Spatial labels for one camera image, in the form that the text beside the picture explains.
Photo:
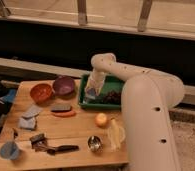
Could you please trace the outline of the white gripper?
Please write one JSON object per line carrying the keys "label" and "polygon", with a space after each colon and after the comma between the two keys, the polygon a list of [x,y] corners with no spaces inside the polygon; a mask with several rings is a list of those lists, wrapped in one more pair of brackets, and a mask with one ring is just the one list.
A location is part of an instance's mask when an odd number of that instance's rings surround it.
{"label": "white gripper", "polygon": [[88,77],[85,91],[88,90],[89,88],[94,88],[98,96],[104,85],[105,78],[106,74],[104,72],[93,69]]}

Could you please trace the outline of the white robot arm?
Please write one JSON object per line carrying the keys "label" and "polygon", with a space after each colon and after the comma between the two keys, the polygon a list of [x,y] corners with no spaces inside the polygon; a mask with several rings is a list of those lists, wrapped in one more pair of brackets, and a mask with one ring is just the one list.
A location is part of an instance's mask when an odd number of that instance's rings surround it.
{"label": "white robot arm", "polygon": [[159,70],[116,61],[112,53],[91,58],[86,91],[97,95],[110,73],[124,81],[121,111],[129,158],[128,171],[181,171],[169,110],[184,98],[180,78]]}

